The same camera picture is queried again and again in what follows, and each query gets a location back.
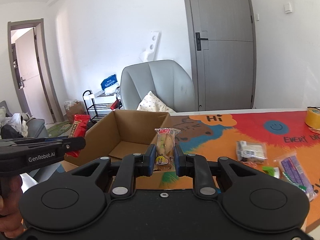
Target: green rug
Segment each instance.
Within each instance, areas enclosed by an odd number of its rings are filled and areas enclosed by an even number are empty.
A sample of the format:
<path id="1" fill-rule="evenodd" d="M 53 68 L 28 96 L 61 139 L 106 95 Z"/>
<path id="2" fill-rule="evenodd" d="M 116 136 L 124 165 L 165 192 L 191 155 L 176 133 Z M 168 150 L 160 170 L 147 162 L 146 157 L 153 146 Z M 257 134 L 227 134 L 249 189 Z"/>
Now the green rug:
<path id="1" fill-rule="evenodd" d="M 61 122 L 48 129 L 49 137 L 58 137 L 68 131 L 72 124 L 69 121 Z"/>

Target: open cardboard box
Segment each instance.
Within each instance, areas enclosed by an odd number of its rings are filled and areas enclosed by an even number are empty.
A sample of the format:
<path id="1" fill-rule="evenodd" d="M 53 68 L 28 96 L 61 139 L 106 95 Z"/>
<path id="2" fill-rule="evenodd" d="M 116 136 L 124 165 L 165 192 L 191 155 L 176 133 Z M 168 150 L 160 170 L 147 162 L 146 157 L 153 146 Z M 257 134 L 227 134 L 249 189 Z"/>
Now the open cardboard box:
<path id="1" fill-rule="evenodd" d="M 145 153 L 148 146 L 157 143 L 156 128 L 170 128 L 170 114 L 134 110 L 115 110 L 101 119 L 85 135 L 86 146 L 79 157 L 65 156 L 62 166 L 66 171 L 103 156 L 119 161 L 133 153 Z M 136 188 L 157 189 L 162 173 L 151 178 L 136 179 Z"/>

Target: human hand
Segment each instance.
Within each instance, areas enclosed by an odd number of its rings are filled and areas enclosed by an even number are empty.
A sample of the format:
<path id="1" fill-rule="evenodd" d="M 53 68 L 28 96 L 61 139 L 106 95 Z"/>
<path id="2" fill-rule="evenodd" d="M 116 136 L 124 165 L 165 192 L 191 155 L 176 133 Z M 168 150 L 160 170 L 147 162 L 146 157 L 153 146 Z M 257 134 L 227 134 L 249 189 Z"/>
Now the human hand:
<path id="1" fill-rule="evenodd" d="M 7 238 L 16 238 L 23 233 L 22 217 L 19 211 L 18 202 L 23 192 L 21 189 L 22 178 L 15 176 L 10 178 L 10 192 L 8 197 L 3 199 L 0 196 L 0 232 L 4 232 Z"/>

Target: yellow tape roll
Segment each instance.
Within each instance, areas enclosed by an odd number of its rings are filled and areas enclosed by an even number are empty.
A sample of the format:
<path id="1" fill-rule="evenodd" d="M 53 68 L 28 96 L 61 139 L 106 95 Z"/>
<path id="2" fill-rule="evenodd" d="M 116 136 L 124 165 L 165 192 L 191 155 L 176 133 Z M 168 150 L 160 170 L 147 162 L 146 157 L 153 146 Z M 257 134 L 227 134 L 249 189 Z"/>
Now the yellow tape roll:
<path id="1" fill-rule="evenodd" d="M 320 129 L 320 109 L 308 107 L 306 124 L 312 128 Z"/>

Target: light switch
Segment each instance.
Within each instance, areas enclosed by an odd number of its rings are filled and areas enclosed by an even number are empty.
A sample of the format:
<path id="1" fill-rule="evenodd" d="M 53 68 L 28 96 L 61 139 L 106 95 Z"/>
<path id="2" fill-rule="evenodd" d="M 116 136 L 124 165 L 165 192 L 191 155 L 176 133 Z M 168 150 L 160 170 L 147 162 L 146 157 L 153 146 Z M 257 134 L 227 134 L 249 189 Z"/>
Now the light switch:
<path id="1" fill-rule="evenodd" d="M 285 11 L 285 13 L 292 13 L 291 3 L 286 3 L 286 4 L 284 5 L 284 11 Z"/>

